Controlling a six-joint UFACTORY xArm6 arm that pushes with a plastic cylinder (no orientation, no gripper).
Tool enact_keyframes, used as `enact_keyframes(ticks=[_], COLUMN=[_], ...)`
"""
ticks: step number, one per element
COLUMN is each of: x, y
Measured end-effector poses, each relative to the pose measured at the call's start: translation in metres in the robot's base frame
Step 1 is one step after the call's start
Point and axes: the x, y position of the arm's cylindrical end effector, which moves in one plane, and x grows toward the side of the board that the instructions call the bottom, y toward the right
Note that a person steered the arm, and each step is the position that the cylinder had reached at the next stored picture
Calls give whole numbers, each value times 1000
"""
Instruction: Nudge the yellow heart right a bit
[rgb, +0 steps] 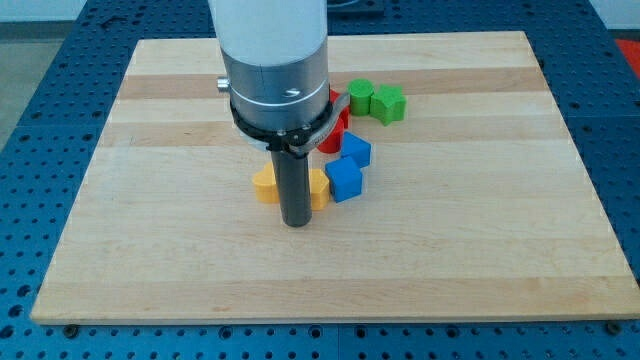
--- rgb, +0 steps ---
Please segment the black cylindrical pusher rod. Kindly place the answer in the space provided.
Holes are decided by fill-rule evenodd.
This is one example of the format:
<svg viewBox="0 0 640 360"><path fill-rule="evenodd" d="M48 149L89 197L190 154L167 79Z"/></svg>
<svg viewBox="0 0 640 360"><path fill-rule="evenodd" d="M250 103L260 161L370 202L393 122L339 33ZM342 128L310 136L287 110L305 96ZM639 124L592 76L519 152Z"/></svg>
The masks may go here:
<svg viewBox="0 0 640 360"><path fill-rule="evenodd" d="M283 222L302 227L312 218L308 155L271 153Z"/></svg>

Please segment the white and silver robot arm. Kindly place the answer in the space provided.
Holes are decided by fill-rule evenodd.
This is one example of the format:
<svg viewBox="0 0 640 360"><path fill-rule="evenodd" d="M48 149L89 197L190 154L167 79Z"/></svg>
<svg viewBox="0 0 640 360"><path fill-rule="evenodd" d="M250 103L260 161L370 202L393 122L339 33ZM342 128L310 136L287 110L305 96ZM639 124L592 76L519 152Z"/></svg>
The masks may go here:
<svg viewBox="0 0 640 360"><path fill-rule="evenodd" d="M281 214L311 217L308 154L337 122L330 100L325 0L210 0L239 131L269 151Z"/></svg>

